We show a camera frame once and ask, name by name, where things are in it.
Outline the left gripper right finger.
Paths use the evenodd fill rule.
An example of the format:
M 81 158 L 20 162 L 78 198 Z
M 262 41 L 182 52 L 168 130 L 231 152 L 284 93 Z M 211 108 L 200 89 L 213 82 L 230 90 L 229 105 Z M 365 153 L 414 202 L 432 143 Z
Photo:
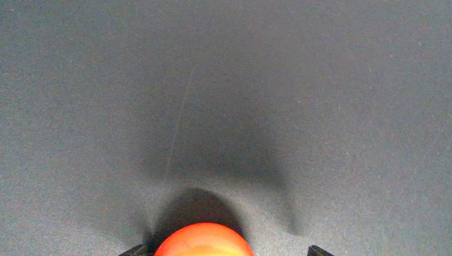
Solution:
M 308 248 L 307 256 L 334 256 L 334 255 L 317 245 L 311 245 Z

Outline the orange round case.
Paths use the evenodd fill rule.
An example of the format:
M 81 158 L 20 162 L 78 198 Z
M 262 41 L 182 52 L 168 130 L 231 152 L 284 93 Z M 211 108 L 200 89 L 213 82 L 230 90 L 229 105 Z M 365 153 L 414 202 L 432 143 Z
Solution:
M 253 256 L 246 240 L 233 229 L 211 222 L 183 227 L 168 236 L 156 256 Z

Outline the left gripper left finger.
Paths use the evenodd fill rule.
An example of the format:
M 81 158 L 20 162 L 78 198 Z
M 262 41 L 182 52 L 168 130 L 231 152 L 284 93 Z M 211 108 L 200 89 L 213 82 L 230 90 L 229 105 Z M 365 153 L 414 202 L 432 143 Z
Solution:
M 151 252 L 149 247 L 144 244 L 137 245 L 118 256 L 153 256 L 154 254 Z

